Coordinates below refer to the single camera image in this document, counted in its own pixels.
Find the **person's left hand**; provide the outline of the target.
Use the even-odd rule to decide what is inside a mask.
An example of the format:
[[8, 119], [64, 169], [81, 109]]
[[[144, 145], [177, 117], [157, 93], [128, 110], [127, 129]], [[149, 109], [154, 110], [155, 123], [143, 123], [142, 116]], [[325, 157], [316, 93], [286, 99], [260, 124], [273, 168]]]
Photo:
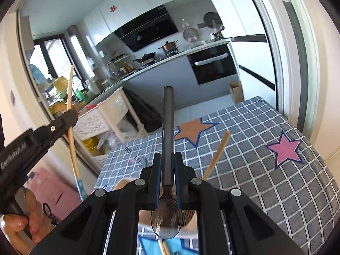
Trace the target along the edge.
[[33, 246], [37, 245], [55, 227], [49, 217], [43, 214], [42, 205], [36, 200], [35, 194], [27, 188], [25, 200], [29, 209], [28, 217], [16, 214], [7, 214], [3, 217], [3, 230], [18, 254], [29, 254], [33, 249], [19, 235], [26, 226], [29, 227], [32, 235]]

